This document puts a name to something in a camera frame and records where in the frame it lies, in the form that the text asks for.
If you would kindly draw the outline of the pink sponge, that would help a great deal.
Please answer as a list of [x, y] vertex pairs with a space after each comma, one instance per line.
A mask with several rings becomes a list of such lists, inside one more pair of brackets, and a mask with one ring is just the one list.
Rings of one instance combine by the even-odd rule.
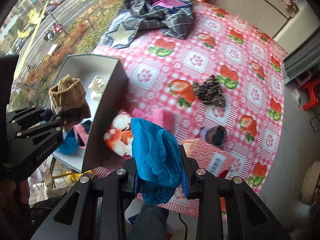
[[143, 113], [141, 110], [135, 108], [132, 111], [132, 117], [142, 118], [149, 122], [153, 122], [154, 124], [161, 126], [169, 132], [172, 132], [174, 129], [174, 115], [172, 111], [166, 109], [156, 109], [153, 110], [152, 115], [148, 115], [146, 113]]

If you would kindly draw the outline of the beige knit sock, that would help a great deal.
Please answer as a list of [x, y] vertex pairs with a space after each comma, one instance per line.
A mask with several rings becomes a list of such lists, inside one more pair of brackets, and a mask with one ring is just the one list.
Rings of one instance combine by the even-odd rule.
[[67, 74], [48, 93], [54, 115], [65, 112], [71, 114], [63, 126], [65, 132], [69, 132], [83, 119], [91, 117], [91, 111], [86, 101], [86, 91], [79, 78], [73, 78], [70, 74]]

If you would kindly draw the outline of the blue mesh cloth on table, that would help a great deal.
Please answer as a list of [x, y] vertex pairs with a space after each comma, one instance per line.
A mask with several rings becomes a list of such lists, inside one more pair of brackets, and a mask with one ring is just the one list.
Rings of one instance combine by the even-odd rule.
[[64, 155], [73, 155], [78, 149], [78, 143], [75, 137], [74, 129], [66, 133], [62, 144], [58, 147], [58, 151]]

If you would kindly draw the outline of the pink and black knit sock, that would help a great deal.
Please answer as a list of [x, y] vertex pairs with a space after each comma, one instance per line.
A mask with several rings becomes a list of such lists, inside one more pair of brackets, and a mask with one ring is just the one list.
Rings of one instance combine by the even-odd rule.
[[73, 127], [75, 138], [80, 148], [86, 148], [91, 124], [91, 120], [86, 120], [85, 122]]

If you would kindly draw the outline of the leopard print scrunchie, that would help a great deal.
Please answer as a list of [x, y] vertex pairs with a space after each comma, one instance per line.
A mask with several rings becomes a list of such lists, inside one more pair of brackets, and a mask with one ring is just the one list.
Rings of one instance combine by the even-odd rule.
[[205, 105], [225, 107], [226, 100], [217, 78], [211, 75], [203, 84], [192, 83], [195, 96]]

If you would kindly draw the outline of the red plastic stool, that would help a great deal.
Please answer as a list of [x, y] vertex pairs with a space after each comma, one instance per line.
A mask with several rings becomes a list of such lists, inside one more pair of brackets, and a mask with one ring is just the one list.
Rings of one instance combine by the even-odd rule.
[[300, 86], [300, 90], [307, 91], [309, 95], [309, 101], [302, 106], [303, 111], [309, 111], [319, 106], [319, 77], [307, 81]]

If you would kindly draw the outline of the pink patterned carton box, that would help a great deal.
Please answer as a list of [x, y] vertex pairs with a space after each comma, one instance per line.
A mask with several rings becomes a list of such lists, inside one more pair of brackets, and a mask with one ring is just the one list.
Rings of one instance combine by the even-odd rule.
[[199, 138], [183, 140], [187, 157], [197, 161], [200, 168], [219, 178], [226, 178], [236, 158]]

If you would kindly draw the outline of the grey plaid star cloth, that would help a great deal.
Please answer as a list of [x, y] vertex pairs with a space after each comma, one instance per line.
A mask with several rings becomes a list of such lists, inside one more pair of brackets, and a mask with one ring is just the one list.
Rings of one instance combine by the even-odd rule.
[[124, 0], [99, 43], [126, 48], [138, 31], [160, 29], [168, 37], [185, 40], [193, 23], [190, 0]]

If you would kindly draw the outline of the blue mesh cloth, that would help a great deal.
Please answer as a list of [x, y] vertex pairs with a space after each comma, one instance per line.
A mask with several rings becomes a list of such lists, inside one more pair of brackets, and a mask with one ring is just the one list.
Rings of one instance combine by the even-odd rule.
[[75, 137], [74, 129], [66, 133], [62, 144], [58, 147], [58, 151], [64, 155], [73, 155], [78, 149], [78, 143]]
[[142, 180], [140, 193], [150, 204], [165, 204], [183, 181], [185, 169], [176, 138], [143, 118], [131, 119], [132, 157]]

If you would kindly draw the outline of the white polka dot scrunchie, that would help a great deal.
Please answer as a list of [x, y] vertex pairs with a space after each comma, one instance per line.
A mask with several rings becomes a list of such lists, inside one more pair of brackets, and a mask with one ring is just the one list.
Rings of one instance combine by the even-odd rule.
[[88, 86], [93, 101], [100, 101], [103, 97], [108, 81], [100, 76], [95, 76]]

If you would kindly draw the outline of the pink strawberry paw tablecloth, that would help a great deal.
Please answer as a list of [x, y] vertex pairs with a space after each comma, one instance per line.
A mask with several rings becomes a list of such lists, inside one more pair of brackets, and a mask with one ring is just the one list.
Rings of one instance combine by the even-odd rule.
[[[236, 158], [227, 174], [241, 177], [254, 192], [263, 187], [278, 149], [284, 114], [281, 64], [286, 51], [246, 20], [203, 2], [193, 6], [194, 27], [186, 40], [158, 30], [138, 35], [124, 49], [98, 45], [94, 53], [119, 57], [129, 79], [121, 112], [174, 115], [179, 143], [200, 139], [203, 127], [227, 131], [221, 150]], [[225, 107], [203, 104], [192, 83], [215, 76]]]

